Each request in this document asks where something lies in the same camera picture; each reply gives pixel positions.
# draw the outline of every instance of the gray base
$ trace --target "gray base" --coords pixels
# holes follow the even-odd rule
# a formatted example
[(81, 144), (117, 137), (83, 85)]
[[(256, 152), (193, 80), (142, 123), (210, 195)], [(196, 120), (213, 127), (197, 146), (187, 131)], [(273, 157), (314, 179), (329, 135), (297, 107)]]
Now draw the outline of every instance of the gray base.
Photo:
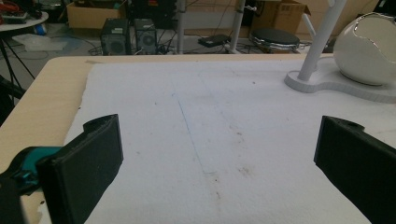
[(318, 61), (318, 70), (308, 81), (302, 81), (297, 76), (300, 71), (290, 71), (285, 83), (297, 91), (313, 93), (322, 90), (341, 91), (365, 100), (395, 104), (396, 84), (369, 86), (353, 81), (343, 76), (335, 64), (334, 58), (322, 58)]

